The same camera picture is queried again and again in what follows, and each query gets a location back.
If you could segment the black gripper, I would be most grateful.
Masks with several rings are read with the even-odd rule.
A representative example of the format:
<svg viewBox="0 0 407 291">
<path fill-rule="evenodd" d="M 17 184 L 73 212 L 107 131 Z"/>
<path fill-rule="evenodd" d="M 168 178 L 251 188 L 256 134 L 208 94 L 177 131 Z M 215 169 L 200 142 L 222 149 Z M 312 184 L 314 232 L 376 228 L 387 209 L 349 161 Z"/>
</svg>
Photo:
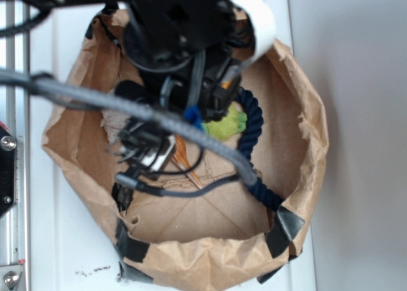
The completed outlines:
<svg viewBox="0 0 407 291">
<path fill-rule="evenodd" d="M 183 114 L 195 107 L 203 121 L 220 121 L 239 93 L 241 76 L 224 78 L 237 62 L 228 46 L 212 46 L 183 57 L 159 56 L 160 106 Z"/>
</svg>

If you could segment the white cylindrical arm link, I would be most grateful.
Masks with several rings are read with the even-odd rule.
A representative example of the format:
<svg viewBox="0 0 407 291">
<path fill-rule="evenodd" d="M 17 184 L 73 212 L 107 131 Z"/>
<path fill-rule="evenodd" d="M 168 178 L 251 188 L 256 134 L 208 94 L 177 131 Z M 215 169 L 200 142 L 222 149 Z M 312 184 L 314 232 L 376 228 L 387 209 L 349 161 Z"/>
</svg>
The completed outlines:
<svg viewBox="0 0 407 291">
<path fill-rule="evenodd" d="M 270 7 L 264 0 L 230 1 L 245 11 L 254 29 L 254 53 L 234 70 L 234 72 L 241 73 L 273 46 L 276 36 L 276 23 Z"/>
</svg>

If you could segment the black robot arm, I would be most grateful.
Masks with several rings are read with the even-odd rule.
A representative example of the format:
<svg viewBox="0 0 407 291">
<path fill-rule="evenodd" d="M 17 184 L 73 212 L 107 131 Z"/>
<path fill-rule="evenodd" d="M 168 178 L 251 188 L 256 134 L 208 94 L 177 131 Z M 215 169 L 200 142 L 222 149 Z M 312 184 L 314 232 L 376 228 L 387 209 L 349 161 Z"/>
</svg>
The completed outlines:
<svg viewBox="0 0 407 291">
<path fill-rule="evenodd" d="M 104 4 L 110 15 L 119 3 L 130 16 L 120 46 L 138 68 L 145 87 L 178 111 L 193 105 L 204 121 L 218 121 L 234 100 L 240 83 L 224 75 L 235 60 L 235 6 L 231 0 L 19 0 L 38 14 L 1 30 L 2 37 L 26 32 L 52 9 Z"/>
</svg>

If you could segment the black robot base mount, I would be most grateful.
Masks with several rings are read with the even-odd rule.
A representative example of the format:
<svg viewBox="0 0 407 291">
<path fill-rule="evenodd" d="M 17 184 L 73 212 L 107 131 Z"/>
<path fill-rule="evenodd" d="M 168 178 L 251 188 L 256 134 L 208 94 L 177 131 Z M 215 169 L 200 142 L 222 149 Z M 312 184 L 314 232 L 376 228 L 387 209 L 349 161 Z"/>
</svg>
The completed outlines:
<svg viewBox="0 0 407 291">
<path fill-rule="evenodd" d="M 1 123 L 1 218 L 15 203 L 15 170 L 17 141 Z"/>
</svg>

